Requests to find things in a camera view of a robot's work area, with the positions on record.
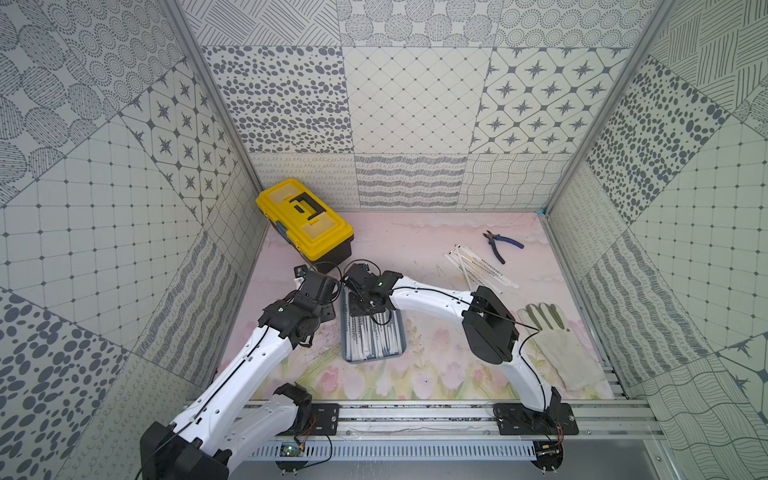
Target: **patterned tile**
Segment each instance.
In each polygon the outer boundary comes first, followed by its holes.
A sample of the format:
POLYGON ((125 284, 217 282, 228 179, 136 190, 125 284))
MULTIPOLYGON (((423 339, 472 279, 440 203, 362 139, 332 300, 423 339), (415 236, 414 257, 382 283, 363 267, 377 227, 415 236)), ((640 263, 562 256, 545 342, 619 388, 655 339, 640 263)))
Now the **patterned tile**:
POLYGON ((127 348, 201 229, 120 118, 3 212, 0 282, 127 348))
POLYGON ((352 151, 340 48, 209 47, 204 54, 252 160, 352 151))
POLYGON ((494 48, 472 152, 574 153, 627 55, 626 48, 494 48))
POLYGON ((629 231, 580 284, 623 384, 632 386, 712 353, 629 231))
POLYGON ((504 0, 336 0, 342 45, 490 47, 504 0))
POLYGON ((195 385, 211 378, 243 281, 203 230, 133 352, 195 385))
POLYGON ((768 331, 766 147, 729 118, 632 224, 714 349, 768 331))
POLYGON ((458 206, 539 209, 570 159, 563 154, 469 155, 458 206))
POLYGON ((717 356, 649 379, 642 390, 687 478, 764 478, 768 427, 717 356))
POLYGON ((656 0, 506 1, 498 41, 509 47, 632 47, 656 0))
POLYGON ((333 209, 360 208, 353 154, 259 154, 252 163, 264 188, 293 177, 333 209))
POLYGON ((733 116, 768 137, 768 76, 739 104, 733 116))
POLYGON ((733 111, 768 74, 765 0, 682 0, 650 54, 733 111))
POLYGON ((571 272, 581 280, 626 229, 589 166, 580 164, 549 214, 571 272))
POLYGON ((0 369, 4 474, 54 478, 103 405, 128 351, 0 291, 0 349, 13 352, 0 369))
POLYGON ((717 356, 757 415, 768 424, 768 333, 734 343, 717 356))
POLYGON ((258 195, 248 173, 235 164, 230 182, 203 225, 241 279, 248 278, 266 231, 266 218, 256 206, 258 195))
POLYGON ((355 152, 466 154, 489 51, 345 47, 355 152))
POLYGON ((455 208, 466 156, 355 155, 360 206, 455 208))
POLYGON ((181 60, 174 31, 155 0, 45 4, 53 26, 115 109, 181 60))
POLYGON ((119 112, 200 223, 227 185, 236 156, 208 102, 183 59, 119 112))
POLYGON ((693 160, 726 116, 717 104, 649 57, 587 163, 621 216, 632 223, 693 160))
POLYGON ((340 45, 333 0, 183 0, 199 45, 340 45))
POLYGON ((0 15, 7 29, 0 54, 0 204, 6 204, 111 114, 45 15, 16 4, 0 15))
POLYGON ((170 422, 201 393, 196 385, 130 354, 56 478, 133 478, 141 466, 144 430, 155 421, 170 422))

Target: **wire cutters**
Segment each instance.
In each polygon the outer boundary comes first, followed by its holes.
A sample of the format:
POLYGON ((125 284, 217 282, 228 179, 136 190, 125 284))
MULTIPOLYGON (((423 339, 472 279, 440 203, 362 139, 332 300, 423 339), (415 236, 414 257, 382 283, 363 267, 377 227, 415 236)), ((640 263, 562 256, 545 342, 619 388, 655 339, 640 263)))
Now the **wire cutters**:
POLYGON ((512 245, 515 245, 516 247, 525 248, 525 245, 523 245, 522 243, 518 242, 517 240, 513 240, 513 239, 507 238, 507 237, 502 237, 501 235, 495 235, 495 234, 491 233, 490 230, 486 230, 485 232, 486 233, 482 234, 483 237, 488 239, 488 245, 491 246, 491 248, 493 249, 493 254, 496 255, 496 258, 498 259, 499 262, 502 262, 502 265, 504 265, 506 262, 504 261, 502 256, 498 254, 498 250, 496 249, 496 240, 498 240, 500 242, 511 243, 512 245))

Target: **toolbox handle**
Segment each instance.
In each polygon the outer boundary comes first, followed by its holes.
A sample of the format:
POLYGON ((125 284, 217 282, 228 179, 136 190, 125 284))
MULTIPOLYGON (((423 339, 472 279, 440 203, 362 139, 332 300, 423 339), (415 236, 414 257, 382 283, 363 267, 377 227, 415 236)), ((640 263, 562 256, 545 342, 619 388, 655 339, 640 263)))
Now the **toolbox handle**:
POLYGON ((310 215, 310 217, 307 218, 307 220, 312 220, 314 217, 317 217, 322 212, 326 211, 325 207, 323 207, 323 205, 318 204, 317 200, 312 198, 307 192, 296 195, 294 198, 290 200, 289 203, 292 204, 293 202, 300 202, 300 201, 307 202, 309 206, 315 210, 315 213, 310 215))

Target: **robotic arm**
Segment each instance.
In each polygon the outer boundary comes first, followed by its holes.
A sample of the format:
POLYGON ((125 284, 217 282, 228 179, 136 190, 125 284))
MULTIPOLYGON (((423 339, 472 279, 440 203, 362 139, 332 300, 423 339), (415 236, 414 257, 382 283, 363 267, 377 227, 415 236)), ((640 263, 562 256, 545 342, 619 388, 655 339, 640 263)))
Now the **robotic arm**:
POLYGON ((521 354, 515 319, 490 289, 447 290, 391 271, 377 276, 361 263, 347 269, 341 282, 304 266, 294 272, 302 279, 299 289, 264 309, 235 360, 170 425, 155 422, 142 435, 145 480, 223 480, 265 441, 306 430, 312 397, 298 385, 279 387, 263 406, 235 420, 272 369, 297 346, 311 347, 319 325, 335 318, 333 301, 341 283, 350 290, 353 316, 416 310, 461 324, 470 350, 500 365, 522 405, 557 423, 560 395, 521 354))

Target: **toolbox lid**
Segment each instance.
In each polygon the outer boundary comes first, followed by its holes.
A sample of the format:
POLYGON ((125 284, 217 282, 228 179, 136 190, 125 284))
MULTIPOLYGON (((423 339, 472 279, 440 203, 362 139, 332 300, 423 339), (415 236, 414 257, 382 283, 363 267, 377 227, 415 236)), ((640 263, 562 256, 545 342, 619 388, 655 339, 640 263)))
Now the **toolbox lid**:
POLYGON ((349 225, 297 179, 259 194, 256 203, 278 230, 309 260, 318 260, 353 234, 349 225))

